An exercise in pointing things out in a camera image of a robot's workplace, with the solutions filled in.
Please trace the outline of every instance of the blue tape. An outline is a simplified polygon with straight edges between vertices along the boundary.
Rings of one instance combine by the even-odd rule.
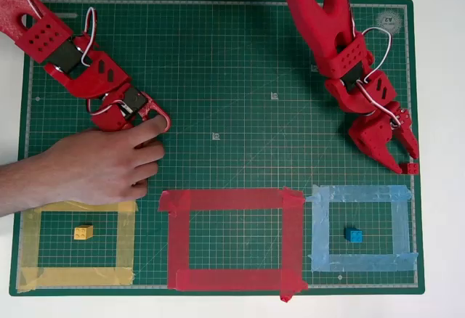
[[[392,250],[394,254],[410,253],[407,203],[392,202]]]
[[[314,186],[311,201],[312,271],[327,272],[329,271],[329,187]]]
[[[408,204],[412,198],[405,185],[314,186],[312,203],[312,271],[393,272],[416,269],[417,253],[410,253]],[[392,209],[393,254],[329,255],[329,203],[390,202]]]
[[[330,202],[407,202],[412,193],[405,185],[329,186]]]
[[[395,272],[416,269],[417,253],[331,255],[330,272]]]

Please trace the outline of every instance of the red robotic arm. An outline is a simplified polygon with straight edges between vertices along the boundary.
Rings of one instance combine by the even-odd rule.
[[[23,25],[24,15],[34,18],[32,27]],[[91,116],[103,131],[129,128],[136,114],[145,121],[150,111],[164,116],[165,131],[169,129],[169,116],[146,93],[131,85],[131,78],[108,54],[95,49],[94,39],[86,31],[73,37],[73,31],[39,0],[0,0],[0,31],[33,60],[46,62],[45,71],[73,96],[87,99],[88,104],[91,99],[102,99],[100,109]],[[70,71],[81,62],[88,68],[71,78]]]
[[[371,68],[373,55],[355,30],[349,0],[324,0],[323,7],[316,0],[286,1],[318,70],[328,78],[327,90],[343,111],[364,115],[349,130],[358,148],[398,174],[417,171],[402,169],[386,147],[394,134],[412,158],[419,157],[410,115],[394,101],[397,94],[386,74]],[[349,85],[356,86],[348,90]]]

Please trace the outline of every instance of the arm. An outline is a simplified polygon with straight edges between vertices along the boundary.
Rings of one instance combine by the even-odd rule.
[[[0,167],[0,216],[61,200],[104,204],[144,197],[147,178],[164,155],[154,138],[165,128],[157,116],[120,132],[85,131]]]

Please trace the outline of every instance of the yellow cube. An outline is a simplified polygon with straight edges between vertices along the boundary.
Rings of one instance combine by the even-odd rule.
[[[94,226],[92,225],[81,225],[74,229],[75,240],[88,240],[94,235]]]

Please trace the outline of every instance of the human hand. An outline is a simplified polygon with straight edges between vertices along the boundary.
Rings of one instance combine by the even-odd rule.
[[[87,204],[135,200],[147,194],[147,178],[157,174],[164,156],[154,141],[166,128],[162,116],[119,132],[85,131],[64,138],[35,156],[34,184],[48,203],[73,200]]]

